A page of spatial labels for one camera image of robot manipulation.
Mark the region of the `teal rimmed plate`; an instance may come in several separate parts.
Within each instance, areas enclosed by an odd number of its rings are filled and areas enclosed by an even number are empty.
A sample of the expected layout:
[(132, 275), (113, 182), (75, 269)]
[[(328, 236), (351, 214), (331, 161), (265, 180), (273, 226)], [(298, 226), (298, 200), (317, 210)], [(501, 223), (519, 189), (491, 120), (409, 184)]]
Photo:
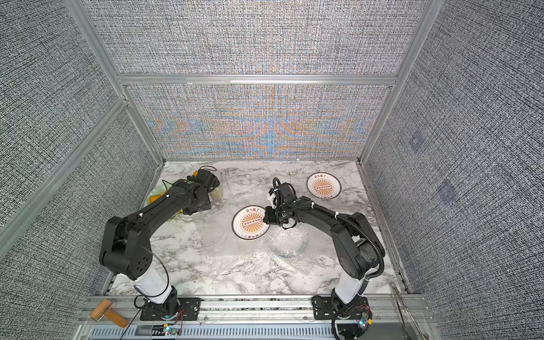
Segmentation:
[(309, 236), (299, 235), (276, 235), (270, 240), (272, 252), (282, 258), (293, 258), (303, 254), (308, 247)]

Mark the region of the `orange sunburst dinner plate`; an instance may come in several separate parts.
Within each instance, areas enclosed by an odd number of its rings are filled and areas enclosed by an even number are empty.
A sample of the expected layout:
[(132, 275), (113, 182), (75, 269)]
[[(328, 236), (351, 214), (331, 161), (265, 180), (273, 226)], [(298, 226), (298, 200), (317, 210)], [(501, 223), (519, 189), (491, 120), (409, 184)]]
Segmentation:
[(314, 197), (330, 200), (341, 193), (342, 187), (341, 182), (334, 175), (317, 172), (307, 178), (307, 189)]

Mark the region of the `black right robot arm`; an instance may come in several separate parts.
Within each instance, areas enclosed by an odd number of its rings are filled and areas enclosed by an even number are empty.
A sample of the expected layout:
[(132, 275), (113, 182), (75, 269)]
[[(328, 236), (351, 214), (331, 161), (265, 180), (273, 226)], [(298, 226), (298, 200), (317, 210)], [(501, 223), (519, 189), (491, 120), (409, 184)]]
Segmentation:
[(285, 230), (303, 223), (328, 235), (343, 270), (332, 297), (341, 307), (354, 303), (370, 280), (385, 270), (385, 248), (366, 216), (332, 211), (306, 196), (298, 197), (291, 184), (276, 177), (272, 185), (271, 205), (265, 208), (263, 221)]

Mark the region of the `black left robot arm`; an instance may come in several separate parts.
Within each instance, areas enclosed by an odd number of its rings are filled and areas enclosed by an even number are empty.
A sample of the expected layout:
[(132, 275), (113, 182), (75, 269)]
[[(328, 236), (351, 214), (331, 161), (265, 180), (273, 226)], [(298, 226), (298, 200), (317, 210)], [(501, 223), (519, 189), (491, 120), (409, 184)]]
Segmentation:
[(152, 267), (150, 239), (179, 212), (192, 215), (211, 209), (210, 194), (219, 186), (220, 181), (212, 171), (199, 169), (194, 175), (174, 182), (141, 210), (124, 218), (110, 218), (103, 233), (100, 265), (130, 279), (136, 291), (150, 303), (163, 305), (173, 286)]

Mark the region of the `black capped spice jar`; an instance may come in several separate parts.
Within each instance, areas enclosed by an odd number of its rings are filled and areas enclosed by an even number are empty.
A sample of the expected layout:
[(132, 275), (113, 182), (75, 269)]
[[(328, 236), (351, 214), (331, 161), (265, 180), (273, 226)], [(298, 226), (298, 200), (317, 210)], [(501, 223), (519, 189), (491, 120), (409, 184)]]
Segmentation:
[(214, 188), (210, 192), (211, 198), (213, 200), (215, 200), (215, 201), (222, 201), (223, 195), (224, 195), (224, 191), (223, 191), (223, 188), (221, 186), (218, 186), (218, 187)]

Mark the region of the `light green scalloped plate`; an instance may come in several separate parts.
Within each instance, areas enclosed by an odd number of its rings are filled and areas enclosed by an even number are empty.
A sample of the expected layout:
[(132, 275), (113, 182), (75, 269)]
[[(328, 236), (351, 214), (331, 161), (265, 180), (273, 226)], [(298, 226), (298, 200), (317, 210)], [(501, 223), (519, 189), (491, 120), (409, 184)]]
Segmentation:
[(158, 185), (155, 189), (153, 189), (148, 197), (146, 198), (144, 206), (148, 206), (161, 198), (170, 188), (172, 187), (172, 183), (167, 181), (162, 181), (161, 185)]

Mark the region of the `large orange bread loaf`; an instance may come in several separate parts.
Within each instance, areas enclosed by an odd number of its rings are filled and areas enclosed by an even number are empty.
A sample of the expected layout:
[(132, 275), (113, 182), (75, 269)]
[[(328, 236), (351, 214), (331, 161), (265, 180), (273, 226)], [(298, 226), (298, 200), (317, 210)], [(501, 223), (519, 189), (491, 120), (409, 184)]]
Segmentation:
[(164, 192), (162, 194), (158, 194), (158, 195), (152, 195), (149, 198), (149, 205), (154, 204), (154, 203), (159, 204), (162, 201), (166, 200), (168, 197), (169, 197), (169, 195), (166, 192)]

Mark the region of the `green circuit board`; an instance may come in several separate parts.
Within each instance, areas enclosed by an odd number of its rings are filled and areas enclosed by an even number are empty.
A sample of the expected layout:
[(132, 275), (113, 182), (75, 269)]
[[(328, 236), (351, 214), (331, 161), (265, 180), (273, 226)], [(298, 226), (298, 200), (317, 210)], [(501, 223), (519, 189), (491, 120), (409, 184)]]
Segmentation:
[(181, 325), (163, 324), (152, 327), (151, 335), (153, 337), (177, 337), (181, 334)]

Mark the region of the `wooden block tool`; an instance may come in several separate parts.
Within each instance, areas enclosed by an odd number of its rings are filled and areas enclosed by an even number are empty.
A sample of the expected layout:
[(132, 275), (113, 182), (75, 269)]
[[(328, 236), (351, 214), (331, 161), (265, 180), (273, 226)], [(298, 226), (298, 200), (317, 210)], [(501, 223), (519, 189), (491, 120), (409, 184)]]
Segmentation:
[(113, 302), (109, 299), (102, 300), (89, 314), (95, 322), (106, 318), (120, 328), (127, 328), (129, 321), (113, 309)]

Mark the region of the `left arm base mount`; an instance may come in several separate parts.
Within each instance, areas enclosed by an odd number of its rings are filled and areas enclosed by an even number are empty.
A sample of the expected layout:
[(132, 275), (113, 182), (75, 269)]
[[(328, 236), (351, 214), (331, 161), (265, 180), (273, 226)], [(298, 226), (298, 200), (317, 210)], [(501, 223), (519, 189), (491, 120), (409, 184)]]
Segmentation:
[(141, 321), (196, 321), (202, 300), (199, 297), (170, 297), (165, 303), (146, 302), (140, 314)]

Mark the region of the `aluminium cage frame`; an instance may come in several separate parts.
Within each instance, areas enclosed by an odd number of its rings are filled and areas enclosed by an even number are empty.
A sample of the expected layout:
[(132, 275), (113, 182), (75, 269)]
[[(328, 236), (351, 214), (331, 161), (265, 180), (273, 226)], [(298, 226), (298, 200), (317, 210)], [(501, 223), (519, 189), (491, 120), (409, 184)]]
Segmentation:
[(223, 189), (366, 161), (430, 1), (3, 1), (1, 299), (76, 300), (104, 225), (199, 164)]

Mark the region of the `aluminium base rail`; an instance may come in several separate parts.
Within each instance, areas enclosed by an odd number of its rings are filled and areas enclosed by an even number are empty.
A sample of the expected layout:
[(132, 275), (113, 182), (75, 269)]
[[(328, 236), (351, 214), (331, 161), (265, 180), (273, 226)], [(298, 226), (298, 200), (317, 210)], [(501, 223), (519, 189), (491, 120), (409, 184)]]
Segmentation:
[[(332, 339), (331, 322), (316, 320), (310, 295), (188, 296), (202, 300), (196, 321), (141, 321), (132, 296), (111, 296), (113, 309), (127, 321), (125, 329), (90, 312), (104, 299), (88, 298), (72, 339)], [(436, 320), (419, 295), (369, 294), (373, 323), (364, 339), (440, 339)], [(181, 325), (177, 337), (153, 337), (152, 327)]]

